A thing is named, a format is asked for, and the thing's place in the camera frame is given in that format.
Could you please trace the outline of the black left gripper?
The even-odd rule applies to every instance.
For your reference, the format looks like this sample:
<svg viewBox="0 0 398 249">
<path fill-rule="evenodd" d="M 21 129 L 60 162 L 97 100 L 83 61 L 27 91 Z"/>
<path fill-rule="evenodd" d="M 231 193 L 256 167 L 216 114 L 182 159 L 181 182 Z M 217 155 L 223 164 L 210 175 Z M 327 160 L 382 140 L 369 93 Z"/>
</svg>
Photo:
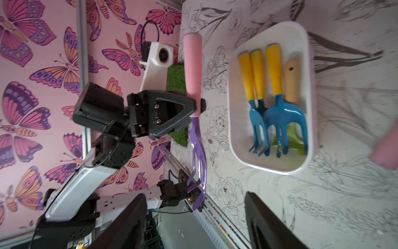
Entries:
<svg viewBox="0 0 398 249">
<path fill-rule="evenodd" d="M 144 90 L 127 97 L 129 128 L 134 138 L 161 138 L 183 128 L 188 118 L 197 111 L 196 101 L 170 91 Z M 202 99 L 202 111 L 206 101 Z"/>
</svg>

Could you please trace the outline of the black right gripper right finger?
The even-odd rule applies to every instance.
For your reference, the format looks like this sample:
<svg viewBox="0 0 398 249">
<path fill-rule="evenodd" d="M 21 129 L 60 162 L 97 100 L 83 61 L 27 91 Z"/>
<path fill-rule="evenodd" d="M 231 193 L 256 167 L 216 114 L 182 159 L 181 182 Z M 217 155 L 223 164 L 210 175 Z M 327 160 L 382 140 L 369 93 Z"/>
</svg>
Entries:
<svg viewBox="0 0 398 249">
<path fill-rule="evenodd" d="M 305 249 L 303 244 L 253 192 L 245 196 L 246 222 L 253 249 Z"/>
</svg>

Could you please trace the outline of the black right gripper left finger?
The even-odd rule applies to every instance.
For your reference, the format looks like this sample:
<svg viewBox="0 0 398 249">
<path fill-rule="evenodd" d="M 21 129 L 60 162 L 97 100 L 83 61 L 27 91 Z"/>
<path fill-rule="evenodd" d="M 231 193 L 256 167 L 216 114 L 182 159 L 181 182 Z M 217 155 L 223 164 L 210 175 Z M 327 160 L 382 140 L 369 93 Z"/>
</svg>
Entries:
<svg viewBox="0 0 398 249">
<path fill-rule="evenodd" d="M 139 194 L 89 248 L 143 249 L 146 213 L 146 197 Z"/>
</svg>

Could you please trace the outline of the purple rake pink handle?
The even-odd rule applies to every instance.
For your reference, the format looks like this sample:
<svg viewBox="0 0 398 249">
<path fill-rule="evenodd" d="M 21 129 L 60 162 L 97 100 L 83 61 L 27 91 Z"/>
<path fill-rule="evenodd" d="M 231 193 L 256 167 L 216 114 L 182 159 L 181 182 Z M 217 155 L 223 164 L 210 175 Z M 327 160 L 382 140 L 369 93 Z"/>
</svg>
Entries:
<svg viewBox="0 0 398 249">
<path fill-rule="evenodd" d="M 206 199 L 207 159 L 200 130 L 200 115 L 202 111 L 202 36 L 199 33 L 189 33 L 183 38 L 184 72 L 187 96 L 196 101 L 197 111 L 190 118 L 192 128 L 189 132 L 192 146 L 192 174 L 187 184 L 188 193 L 196 188 L 201 194 L 192 204 L 192 210 L 198 210 Z"/>
</svg>

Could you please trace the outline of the green rake wooden handle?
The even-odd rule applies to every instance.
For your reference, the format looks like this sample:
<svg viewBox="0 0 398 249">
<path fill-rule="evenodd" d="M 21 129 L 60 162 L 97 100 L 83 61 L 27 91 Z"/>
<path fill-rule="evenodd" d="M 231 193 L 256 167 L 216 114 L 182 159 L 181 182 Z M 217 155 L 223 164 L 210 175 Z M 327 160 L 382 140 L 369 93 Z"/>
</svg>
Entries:
<svg viewBox="0 0 398 249">
<path fill-rule="evenodd" d="M 301 90 L 301 66 L 298 59 L 289 60 L 285 65 L 285 102 L 298 105 Z M 303 139 L 299 138 L 296 131 L 296 123 L 290 123 L 287 126 L 287 136 L 289 149 L 295 151 L 297 156 L 305 155 L 305 146 Z"/>
</svg>

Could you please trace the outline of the blue rake yellow handle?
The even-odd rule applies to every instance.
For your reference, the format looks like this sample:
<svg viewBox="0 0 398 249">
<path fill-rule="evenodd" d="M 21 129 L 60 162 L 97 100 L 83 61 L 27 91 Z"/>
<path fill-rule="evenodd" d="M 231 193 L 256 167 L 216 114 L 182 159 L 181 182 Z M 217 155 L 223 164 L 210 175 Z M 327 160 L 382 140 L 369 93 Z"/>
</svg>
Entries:
<svg viewBox="0 0 398 249">
<path fill-rule="evenodd" d="M 265 112 L 265 121 L 269 125 L 275 126 L 278 149 L 282 149 L 285 155 L 289 150 L 288 124 L 292 122 L 299 124 L 302 130 L 304 154 L 307 155 L 308 139 L 305 116 L 299 107 L 284 101 L 280 46 L 277 43 L 268 45 L 265 54 L 272 94 L 275 97 L 274 105 Z"/>
<path fill-rule="evenodd" d="M 256 96 L 258 100 L 258 107 L 257 110 L 262 117 L 261 127 L 263 128 L 264 133 L 264 142 L 265 148 L 261 150 L 259 156 L 269 156 L 270 155 L 270 142 L 268 136 L 268 128 L 269 125 L 264 121 L 264 114 L 267 110 L 264 103 L 264 96 L 265 96 L 265 70 L 264 70 L 264 59 L 263 53 L 261 49 L 253 50 L 250 54 L 251 64 L 252 64 L 252 71 L 254 75 L 254 82 L 255 82 L 255 89 L 256 89 Z"/>
<path fill-rule="evenodd" d="M 263 119 L 257 110 L 255 103 L 255 85 L 254 75 L 252 72 L 251 59 L 248 52 L 244 52 L 238 56 L 239 69 L 241 79 L 245 89 L 246 99 L 250 105 L 249 118 L 251 121 L 253 133 L 254 133 L 254 144 L 249 150 L 253 154 L 257 154 L 262 148 L 263 142 L 261 137 L 261 128 L 263 128 Z"/>
</svg>

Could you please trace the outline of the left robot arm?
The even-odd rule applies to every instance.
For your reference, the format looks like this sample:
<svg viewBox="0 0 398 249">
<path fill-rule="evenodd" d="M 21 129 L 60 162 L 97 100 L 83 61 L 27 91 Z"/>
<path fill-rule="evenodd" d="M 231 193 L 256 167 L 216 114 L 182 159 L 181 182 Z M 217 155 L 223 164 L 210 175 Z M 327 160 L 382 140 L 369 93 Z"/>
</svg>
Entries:
<svg viewBox="0 0 398 249">
<path fill-rule="evenodd" d="M 78 169 L 59 189 L 45 196 L 46 210 L 37 223 L 32 249 L 65 249 L 70 242 L 105 226 L 92 244 L 95 249 L 141 249 L 147 212 L 191 200 L 201 211 L 206 198 L 206 164 L 199 132 L 199 115 L 206 102 L 187 84 L 187 93 L 144 90 L 127 100 L 89 83 L 75 105 L 73 121 L 100 132 Z M 140 137 L 161 138 L 192 124 L 193 177 L 174 183 L 165 179 L 155 187 L 100 197 L 95 191 L 121 171 L 138 147 Z"/>
</svg>

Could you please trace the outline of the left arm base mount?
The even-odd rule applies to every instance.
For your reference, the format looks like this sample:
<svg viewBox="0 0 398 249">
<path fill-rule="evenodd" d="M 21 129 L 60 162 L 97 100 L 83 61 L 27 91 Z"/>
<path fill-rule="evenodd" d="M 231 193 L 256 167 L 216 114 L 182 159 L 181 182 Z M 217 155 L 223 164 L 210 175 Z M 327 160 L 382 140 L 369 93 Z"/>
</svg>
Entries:
<svg viewBox="0 0 398 249">
<path fill-rule="evenodd" d="M 190 185 L 188 185 L 186 181 L 174 184 L 173 181 L 165 179 L 158 182 L 157 187 L 159 187 L 161 191 L 160 209 L 168 206 L 178 206 L 180 201 L 185 199 L 190 199 L 194 202 L 201 194 L 198 187 L 188 192 Z"/>
</svg>

